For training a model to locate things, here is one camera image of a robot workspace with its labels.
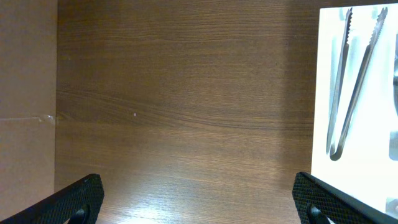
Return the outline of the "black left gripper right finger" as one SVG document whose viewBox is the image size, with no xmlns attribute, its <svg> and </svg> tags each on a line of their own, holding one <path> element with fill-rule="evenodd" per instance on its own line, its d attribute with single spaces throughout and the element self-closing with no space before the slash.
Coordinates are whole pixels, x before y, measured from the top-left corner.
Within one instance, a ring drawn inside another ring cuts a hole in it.
<svg viewBox="0 0 398 224">
<path fill-rule="evenodd" d="M 295 176 L 292 196 L 301 223 L 397 224 L 397 219 L 306 173 Z"/>
</svg>

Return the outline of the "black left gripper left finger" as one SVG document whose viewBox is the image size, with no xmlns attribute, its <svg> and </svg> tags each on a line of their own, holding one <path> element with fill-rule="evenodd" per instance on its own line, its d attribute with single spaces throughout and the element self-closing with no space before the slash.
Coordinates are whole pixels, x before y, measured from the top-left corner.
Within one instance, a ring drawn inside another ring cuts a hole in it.
<svg viewBox="0 0 398 224">
<path fill-rule="evenodd" d="M 27 209 L 5 219 L 10 224 L 95 224 L 104 199 L 98 174 L 89 174 Z"/>
</svg>

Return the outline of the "long metal tongs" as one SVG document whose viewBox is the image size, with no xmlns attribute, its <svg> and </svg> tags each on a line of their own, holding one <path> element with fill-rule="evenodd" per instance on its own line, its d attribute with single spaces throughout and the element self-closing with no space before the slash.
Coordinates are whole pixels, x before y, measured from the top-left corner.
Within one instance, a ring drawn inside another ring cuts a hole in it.
<svg viewBox="0 0 398 224">
<path fill-rule="evenodd" d="M 369 63 L 374 52 L 374 48 L 378 42 L 379 36 L 381 34 L 384 21 L 388 15 L 388 7 L 384 6 L 377 19 L 375 21 L 374 29 L 372 31 L 371 37 L 365 48 L 361 65 L 359 67 L 359 72 L 356 77 L 356 81 L 350 95 L 349 104 L 346 110 L 345 117 L 342 119 L 338 116 L 339 110 L 342 109 L 342 91 L 343 84 L 345 80 L 346 64 L 348 61 L 348 53 L 350 48 L 349 33 L 351 30 L 351 23 L 353 20 L 353 8 L 350 7 L 346 11 L 344 19 L 344 29 L 341 40 L 340 56 L 338 60 L 338 69 L 335 77 L 335 88 L 333 96 L 331 97 L 331 108 L 330 117 L 328 122 L 328 130 L 326 135 L 326 153 L 329 155 L 332 161 L 338 161 L 343 154 L 345 148 L 346 139 L 348 137 L 348 132 L 351 127 L 351 121 L 353 119 L 354 110 L 358 104 L 359 95 L 364 83 L 366 72 L 369 67 Z M 343 125 L 341 130 L 336 129 L 336 123 L 343 120 Z"/>
</svg>

